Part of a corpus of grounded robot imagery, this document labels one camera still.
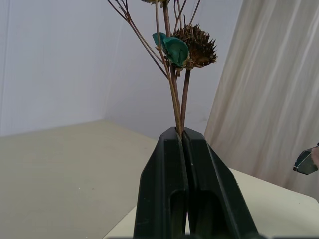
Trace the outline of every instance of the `beige tabletop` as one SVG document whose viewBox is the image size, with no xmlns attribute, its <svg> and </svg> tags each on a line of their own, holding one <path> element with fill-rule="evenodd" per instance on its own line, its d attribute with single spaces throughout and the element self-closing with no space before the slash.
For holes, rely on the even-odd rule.
<svg viewBox="0 0 319 239">
<path fill-rule="evenodd" d="M 136 205 L 155 144 L 105 121 L 0 138 L 0 238 L 103 238 Z M 319 235 L 314 199 L 234 175 L 259 230 Z"/>
</svg>

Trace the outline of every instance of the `table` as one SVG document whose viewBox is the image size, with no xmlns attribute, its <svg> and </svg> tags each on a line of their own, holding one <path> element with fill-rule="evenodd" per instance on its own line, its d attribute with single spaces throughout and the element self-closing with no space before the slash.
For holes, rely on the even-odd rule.
<svg viewBox="0 0 319 239">
<path fill-rule="evenodd" d="M 155 144 L 106 121 L 0 138 L 0 238 L 103 238 L 136 205 Z M 261 232 L 319 235 L 316 200 L 233 172 Z"/>
</svg>

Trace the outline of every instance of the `curtain fold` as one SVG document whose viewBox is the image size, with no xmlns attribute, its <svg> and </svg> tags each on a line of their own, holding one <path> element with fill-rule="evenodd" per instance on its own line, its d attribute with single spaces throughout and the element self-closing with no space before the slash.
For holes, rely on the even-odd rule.
<svg viewBox="0 0 319 239">
<path fill-rule="evenodd" d="M 244 0 L 205 137 L 228 167 L 319 199 L 319 1 Z"/>
</svg>

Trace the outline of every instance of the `beige curtain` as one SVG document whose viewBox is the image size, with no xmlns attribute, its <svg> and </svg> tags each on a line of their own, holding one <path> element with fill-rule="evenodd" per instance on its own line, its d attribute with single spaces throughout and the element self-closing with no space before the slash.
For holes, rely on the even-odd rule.
<svg viewBox="0 0 319 239">
<path fill-rule="evenodd" d="M 319 1 L 244 0 L 205 137 L 227 166 L 319 199 Z"/>
</svg>

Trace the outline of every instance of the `white wall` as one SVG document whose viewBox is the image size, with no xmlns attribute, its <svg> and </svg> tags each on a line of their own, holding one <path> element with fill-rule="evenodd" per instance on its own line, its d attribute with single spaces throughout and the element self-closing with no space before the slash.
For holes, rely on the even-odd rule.
<svg viewBox="0 0 319 239">
<path fill-rule="evenodd" d="M 153 44 L 154 6 L 129 2 Z M 195 18 L 218 54 L 191 73 L 186 126 L 201 133 L 241 3 L 202 0 Z M 1 136 L 107 119 L 157 138 L 174 125 L 167 80 L 106 0 L 0 0 L 0 115 Z"/>
</svg>

